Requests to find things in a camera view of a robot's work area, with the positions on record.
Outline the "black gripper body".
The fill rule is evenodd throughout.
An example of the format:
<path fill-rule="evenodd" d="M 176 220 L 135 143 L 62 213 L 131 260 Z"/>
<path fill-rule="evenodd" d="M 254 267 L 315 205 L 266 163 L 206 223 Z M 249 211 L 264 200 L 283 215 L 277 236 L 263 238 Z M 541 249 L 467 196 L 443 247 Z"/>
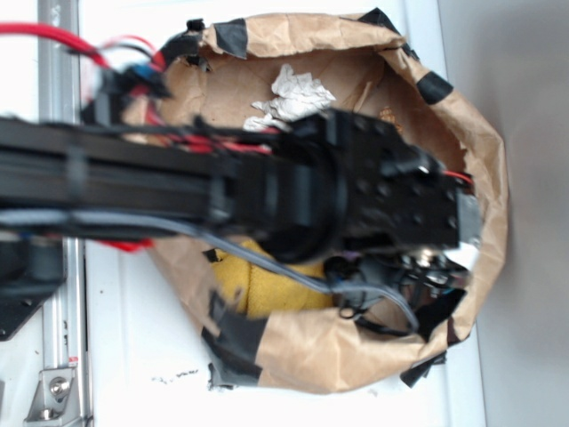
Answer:
<path fill-rule="evenodd" d="M 328 282 L 339 307 L 390 299 L 414 310 L 425 291 L 460 288 L 482 229 L 472 178 L 384 120 L 331 110 L 328 142 L 337 168 Z"/>

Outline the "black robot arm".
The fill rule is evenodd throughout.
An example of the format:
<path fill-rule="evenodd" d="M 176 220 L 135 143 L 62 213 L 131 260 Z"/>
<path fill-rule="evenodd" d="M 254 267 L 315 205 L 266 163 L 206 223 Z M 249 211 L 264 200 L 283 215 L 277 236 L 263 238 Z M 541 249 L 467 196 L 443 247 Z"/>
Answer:
<path fill-rule="evenodd" d="M 473 270 L 470 177 L 392 124 L 328 109 L 286 131 L 1 122 L 1 227 L 16 237 L 210 243 L 361 312 Z"/>

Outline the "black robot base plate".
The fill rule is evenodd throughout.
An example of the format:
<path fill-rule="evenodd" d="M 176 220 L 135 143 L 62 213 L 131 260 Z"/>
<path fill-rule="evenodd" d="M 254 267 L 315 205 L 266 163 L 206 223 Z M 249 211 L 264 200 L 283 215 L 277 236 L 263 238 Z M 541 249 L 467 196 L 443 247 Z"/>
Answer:
<path fill-rule="evenodd" d="M 1 243 L 1 340 L 11 340 L 67 278 L 60 240 Z"/>

